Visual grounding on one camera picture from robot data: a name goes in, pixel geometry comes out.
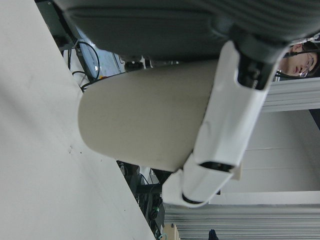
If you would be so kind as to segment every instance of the white desk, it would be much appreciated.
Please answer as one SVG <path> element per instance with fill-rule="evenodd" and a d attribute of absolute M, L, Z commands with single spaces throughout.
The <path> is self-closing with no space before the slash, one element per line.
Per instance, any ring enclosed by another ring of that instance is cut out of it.
<path fill-rule="evenodd" d="M 0 18 L 0 239 L 154 239 L 115 161 L 81 140 L 82 92 L 34 1 Z"/>

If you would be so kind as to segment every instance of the man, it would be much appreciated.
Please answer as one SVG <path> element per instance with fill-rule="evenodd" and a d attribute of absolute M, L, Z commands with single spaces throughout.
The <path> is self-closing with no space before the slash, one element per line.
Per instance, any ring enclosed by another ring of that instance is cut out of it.
<path fill-rule="evenodd" d="M 314 43 L 306 42 L 304 44 L 296 44 L 289 50 L 290 53 L 300 53 L 309 50 L 317 50 Z M 319 70 L 319 52 L 301 53 L 281 59 L 278 69 L 283 74 L 289 76 L 297 76 L 301 78 L 315 77 Z"/>

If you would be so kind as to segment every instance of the eyeglasses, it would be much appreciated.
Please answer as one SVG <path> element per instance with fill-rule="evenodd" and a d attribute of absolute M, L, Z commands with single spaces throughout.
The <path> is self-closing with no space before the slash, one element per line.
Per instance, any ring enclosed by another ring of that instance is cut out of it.
<path fill-rule="evenodd" d="M 300 73 L 300 77 L 305 78 L 308 73 L 310 72 L 309 69 L 311 68 L 311 66 L 314 64 L 315 60 L 314 58 L 310 55 L 310 53 L 306 53 L 308 56 L 308 62 L 305 65 L 305 70 L 303 72 Z"/>

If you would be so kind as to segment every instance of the white plastic casing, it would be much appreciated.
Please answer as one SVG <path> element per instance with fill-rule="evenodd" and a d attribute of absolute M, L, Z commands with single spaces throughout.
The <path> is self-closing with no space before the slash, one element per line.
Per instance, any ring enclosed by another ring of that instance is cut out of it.
<path fill-rule="evenodd" d="M 206 204 L 233 173 L 200 164 L 214 162 L 233 167 L 240 164 L 269 85 L 257 90 L 239 84 L 239 62 L 240 54 L 231 41 L 227 42 L 221 50 L 209 104 L 193 153 L 183 170 L 173 173 L 162 186 L 165 203 L 190 208 Z"/>

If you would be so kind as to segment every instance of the dark hair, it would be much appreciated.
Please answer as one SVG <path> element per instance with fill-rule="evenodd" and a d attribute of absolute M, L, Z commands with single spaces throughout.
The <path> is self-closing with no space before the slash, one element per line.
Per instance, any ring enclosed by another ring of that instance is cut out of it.
<path fill-rule="evenodd" d="M 320 48 L 316 43 L 307 41 L 303 44 L 303 49 L 305 51 L 309 51 L 309 50 L 319 50 Z M 320 77 L 320 52 L 315 52 L 316 56 L 317 56 L 317 61 L 314 65 L 314 68 L 308 73 L 308 75 L 306 76 L 306 78 L 317 78 Z"/>

